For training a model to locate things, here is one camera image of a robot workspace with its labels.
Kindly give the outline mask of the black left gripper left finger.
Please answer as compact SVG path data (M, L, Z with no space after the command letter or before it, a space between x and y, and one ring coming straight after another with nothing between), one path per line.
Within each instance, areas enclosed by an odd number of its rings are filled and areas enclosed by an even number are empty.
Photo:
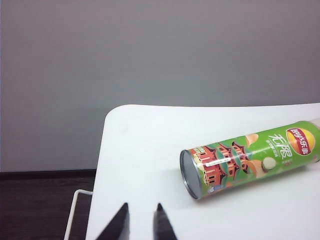
M128 240L130 238L129 205L125 202L96 238L97 240Z

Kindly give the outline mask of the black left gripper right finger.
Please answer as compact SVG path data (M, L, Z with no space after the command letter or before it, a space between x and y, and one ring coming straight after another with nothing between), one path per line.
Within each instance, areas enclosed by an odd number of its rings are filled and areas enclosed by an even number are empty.
M153 214L153 239L154 240L177 240L177 236L171 225L167 213L161 203L157 204Z

